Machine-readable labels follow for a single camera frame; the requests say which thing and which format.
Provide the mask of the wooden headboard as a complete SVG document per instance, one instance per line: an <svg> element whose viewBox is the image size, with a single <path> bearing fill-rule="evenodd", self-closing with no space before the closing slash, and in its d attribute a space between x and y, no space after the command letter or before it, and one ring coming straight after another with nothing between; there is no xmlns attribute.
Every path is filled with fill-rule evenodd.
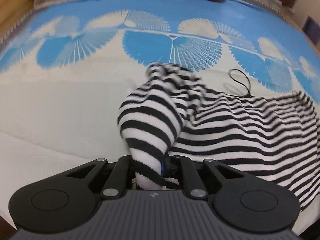
<svg viewBox="0 0 320 240"><path fill-rule="evenodd" d="M1 0L1 44L32 8L33 0Z"/></svg>

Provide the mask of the purple box by wall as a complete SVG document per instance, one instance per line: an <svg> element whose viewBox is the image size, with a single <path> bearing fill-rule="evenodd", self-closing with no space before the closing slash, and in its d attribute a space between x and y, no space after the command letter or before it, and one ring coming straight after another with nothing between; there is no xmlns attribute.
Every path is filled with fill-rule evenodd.
<svg viewBox="0 0 320 240"><path fill-rule="evenodd" d="M302 31L314 44L318 43L320 37L320 26L312 17L308 16Z"/></svg>

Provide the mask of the striped white small shirt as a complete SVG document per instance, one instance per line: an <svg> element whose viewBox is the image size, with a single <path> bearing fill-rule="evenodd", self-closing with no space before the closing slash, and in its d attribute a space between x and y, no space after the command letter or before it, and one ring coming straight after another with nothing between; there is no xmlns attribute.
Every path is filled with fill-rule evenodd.
<svg viewBox="0 0 320 240"><path fill-rule="evenodd" d="M145 190L172 189L165 159L214 159L289 189L306 209L319 195L319 117L301 91L235 96L175 64L149 65L117 125Z"/></svg>

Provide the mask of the blue patterned bed mat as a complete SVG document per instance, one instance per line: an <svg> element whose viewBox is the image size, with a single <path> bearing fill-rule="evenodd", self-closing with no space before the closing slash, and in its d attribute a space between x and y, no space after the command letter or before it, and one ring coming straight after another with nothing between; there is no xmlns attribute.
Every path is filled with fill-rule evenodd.
<svg viewBox="0 0 320 240"><path fill-rule="evenodd" d="M26 16L1 44L1 216L13 239L319 239L319 195L291 229L244 232L204 200L136 183L67 231L18 228L9 200L37 181L132 155L117 125L154 63L187 69L235 96L308 94L319 117L319 56L281 14L255 0L89 0Z"/></svg>

